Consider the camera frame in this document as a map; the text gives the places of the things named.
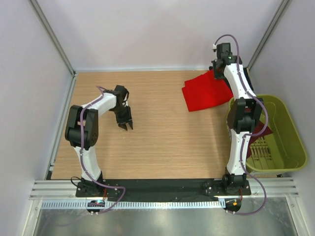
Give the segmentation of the bright red t-shirt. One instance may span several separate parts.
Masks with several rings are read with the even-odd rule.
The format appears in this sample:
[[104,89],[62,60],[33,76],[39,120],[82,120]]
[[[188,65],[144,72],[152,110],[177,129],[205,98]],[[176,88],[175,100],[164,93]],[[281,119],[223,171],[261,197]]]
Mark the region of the bright red t-shirt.
[[216,107],[228,102],[232,91],[224,80],[217,80],[213,70],[187,80],[182,93],[189,112]]

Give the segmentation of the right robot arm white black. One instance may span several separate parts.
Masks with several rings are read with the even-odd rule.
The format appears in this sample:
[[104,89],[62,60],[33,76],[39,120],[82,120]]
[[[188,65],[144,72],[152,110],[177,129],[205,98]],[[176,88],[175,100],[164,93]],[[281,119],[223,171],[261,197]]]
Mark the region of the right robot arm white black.
[[257,98],[244,74],[241,60],[233,55],[230,43],[213,45],[216,58],[212,61],[215,79],[229,84],[234,102],[227,115],[231,137],[231,149],[222,190],[236,195],[247,185],[246,158],[252,133],[257,127],[262,112],[262,99]]

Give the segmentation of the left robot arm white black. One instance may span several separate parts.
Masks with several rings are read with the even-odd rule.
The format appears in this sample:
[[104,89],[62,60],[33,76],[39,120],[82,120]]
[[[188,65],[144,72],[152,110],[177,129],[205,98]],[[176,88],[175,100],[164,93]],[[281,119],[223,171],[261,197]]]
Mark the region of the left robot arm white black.
[[72,105],[69,109],[65,139],[74,148],[81,166],[81,178],[77,184],[78,196],[100,196],[104,190],[102,171],[98,165],[95,145],[98,141],[99,118],[106,112],[115,114],[119,128],[133,128],[129,91],[122,85],[114,89],[97,87],[100,95],[84,105]]

